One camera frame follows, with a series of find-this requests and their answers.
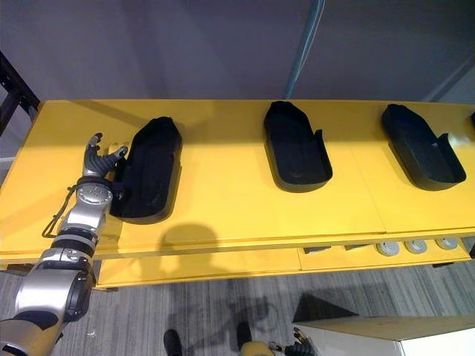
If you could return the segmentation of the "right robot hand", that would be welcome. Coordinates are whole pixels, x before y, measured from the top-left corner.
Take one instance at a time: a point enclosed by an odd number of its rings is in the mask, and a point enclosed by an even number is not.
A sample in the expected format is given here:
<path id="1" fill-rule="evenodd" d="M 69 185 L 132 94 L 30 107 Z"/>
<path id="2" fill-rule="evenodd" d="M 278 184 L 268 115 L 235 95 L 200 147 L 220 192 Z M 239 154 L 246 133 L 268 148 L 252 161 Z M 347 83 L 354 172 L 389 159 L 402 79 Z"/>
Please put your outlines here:
<path id="1" fill-rule="evenodd" d="M 311 340 L 298 327 L 293 327 L 295 342 L 292 345 L 283 345 L 275 341 L 269 341 L 268 347 L 272 351 L 280 352 L 286 356 L 316 356 L 317 351 Z"/>

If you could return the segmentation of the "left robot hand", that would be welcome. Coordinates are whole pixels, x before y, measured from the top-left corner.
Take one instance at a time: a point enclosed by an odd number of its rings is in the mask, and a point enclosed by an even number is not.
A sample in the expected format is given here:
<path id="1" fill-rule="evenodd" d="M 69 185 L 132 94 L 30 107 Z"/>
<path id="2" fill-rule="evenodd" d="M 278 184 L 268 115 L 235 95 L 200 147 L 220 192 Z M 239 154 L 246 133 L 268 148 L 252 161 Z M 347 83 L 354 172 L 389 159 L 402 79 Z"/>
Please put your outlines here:
<path id="1" fill-rule="evenodd" d="M 117 163 L 128 153 L 128 147 L 123 145 L 112 154 L 99 155 L 99 143 L 102 133 L 95 133 L 88 141 L 83 159 L 82 175 L 84 177 L 104 178 L 114 171 Z"/>

